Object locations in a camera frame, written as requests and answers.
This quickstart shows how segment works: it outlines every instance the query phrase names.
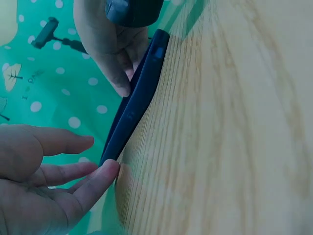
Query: navy blue phone case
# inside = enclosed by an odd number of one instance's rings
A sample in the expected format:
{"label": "navy blue phone case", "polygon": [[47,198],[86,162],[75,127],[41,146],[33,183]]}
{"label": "navy blue phone case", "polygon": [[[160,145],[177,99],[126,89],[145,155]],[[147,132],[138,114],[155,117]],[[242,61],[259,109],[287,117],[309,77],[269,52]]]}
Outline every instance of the navy blue phone case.
{"label": "navy blue phone case", "polygon": [[117,160],[146,112],[159,82],[170,35],[158,29],[131,80],[132,92],[122,99],[113,120],[99,166]]}

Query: wooden surface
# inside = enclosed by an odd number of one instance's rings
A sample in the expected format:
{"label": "wooden surface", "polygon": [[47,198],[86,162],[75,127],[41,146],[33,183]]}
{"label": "wooden surface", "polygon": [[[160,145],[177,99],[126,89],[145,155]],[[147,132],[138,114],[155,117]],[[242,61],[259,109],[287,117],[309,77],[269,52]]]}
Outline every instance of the wooden surface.
{"label": "wooden surface", "polygon": [[313,234],[312,12],[312,0],[181,8],[115,188],[129,234]]}

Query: teal fabric with white polka dots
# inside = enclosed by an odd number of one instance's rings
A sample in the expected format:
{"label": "teal fabric with white polka dots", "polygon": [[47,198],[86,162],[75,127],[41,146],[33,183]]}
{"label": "teal fabric with white polka dots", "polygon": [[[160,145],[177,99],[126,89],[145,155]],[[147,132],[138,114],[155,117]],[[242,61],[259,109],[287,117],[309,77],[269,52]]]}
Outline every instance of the teal fabric with white polka dots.
{"label": "teal fabric with white polka dots", "polygon": [[[160,19],[169,4],[164,3]],[[87,54],[55,40],[41,49],[32,45],[50,17],[59,21],[55,37],[80,40],[72,0],[0,0],[0,124],[64,128],[94,136],[90,150],[45,158],[44,163],[98,163],[121,98]],[[150,37],[157,27],[158,22],[149,27]],[[123,234],[117,214],[112,214],[114,206],[110,189],[106,200],[103,197],[70,234]]]}

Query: white polka dot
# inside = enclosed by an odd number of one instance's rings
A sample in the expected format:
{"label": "white polka dot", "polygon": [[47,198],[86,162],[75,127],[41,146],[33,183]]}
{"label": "white polka dot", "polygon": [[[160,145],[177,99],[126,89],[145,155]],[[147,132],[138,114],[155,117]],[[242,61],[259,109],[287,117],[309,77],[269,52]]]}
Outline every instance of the white polka dot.
{"label": "white polka dot", "polygon": [[19,21],[24,22],[24,16],[23,15],[19,15]]}
{"label": "white polka dot", "polygon": [[71,117],[69,120],[68,120],[68,124],[71,128],[74,128],[74,129],[77,129],[80,127],[81,125],[81,122],[80,120],[77,118],[77,117]]}
{"label": "white polka dot", "polygon": [[9,66],[10,66],[9,63],[5,63],[5,64],[2,66],[2,72],[5,71]]}
{"label": "white polka dot", "polygon": [[104,105],[99,105],[97,107],[97,112],[100,114],[105,114],[108,111],[108,108]]}
{"label": "white polka dot", "polygon": [[86,60],[90,58],[90,55],[88,55],[88,54],[82,53],[82,55],[83,55],[83,58]]}
{"label": "white polka dot", "polygon": [[76,29],[75,29],[75,28],[69,28],[69,29],[67,30],[67,32],[68,32],[68,34],[70,34],[70,35],[75,35],[75,34],[76,34]]}
{"label": "white polka dot", "polygon": [[65,69],[64,68],[57,68],[56,70],[55,70],[55,72],[57,73],[57,74],[64,74],[65,73]]}
{"label": "white polka dot", "polygon": [[90,162],[90,160],[86,157],[81,157],[78,159],[78,162],[79,163],[88,163],[88,162]]}
{"label": "white polka dot", "polygon": [[89,83],[89,85],[91,85],[91,86],[95,86],[95,85],[98,84],[98,79],[95,78],[95,77],[91,77],[91,78],[88,80],[88,83]]}
{"label": "white polka dot", "polygon": [[62,8],[63,7],[63,1],[62,0],[56,0],[55,1],[55,6],[57,8]]}
{"label": "white polka dot", "polygon": [[69,92],[69,90],[67,90],[67,89],[62,89],[62,93],[65,94],[65,95],[67,95],[67,96],[70,95],[70,92]]}
{"label": "white polka dot", "polygon": [[61,49],[61,43],[60,43],[60,42],[55,42],[55,43],[53,44],[53,49],[54,49],[54,50],[59,50],[59,49]]}
{"label": "white polka dot", "polygon": [[47,24],[47,21],[40,21],[40,26],[43,28]]}
{"label": "white polka dot", "polygon": [[28,38],[27,42],[28,42],[29,44],[31,44],[35,39],[36,39],[35,36],[30,36],[30,37]]}
{"label": "white polka dot", "polygon": [[40,103],[39,101],[33,102],[33,103],[31,104],[31,106],[30,106],[30,110],[31,110],[32,112],[34,112],[34,113],[40,111],[41,108],[42,108],[42,105],[41,105],[41,103]]}

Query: hand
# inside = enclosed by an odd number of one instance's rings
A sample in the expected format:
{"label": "hand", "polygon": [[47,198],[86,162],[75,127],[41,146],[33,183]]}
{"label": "hand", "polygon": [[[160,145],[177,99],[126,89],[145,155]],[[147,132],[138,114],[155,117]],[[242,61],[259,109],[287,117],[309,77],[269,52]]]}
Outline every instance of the hand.
{"label": "hand", "polygon": [[[62,235],[69,232],[112,184],[119,163],[107,160],[63,166],[43,156],[77,154],[92,137],[26,125],[0,126],[0,234]],[[49,189],[85,177],[69,189]]]}
{"label": "hand", "polygon": [[125,28],[106,18],[105,0],[75,0],[74,21],[87,53],[121,96],[148,46],[148,29]]}

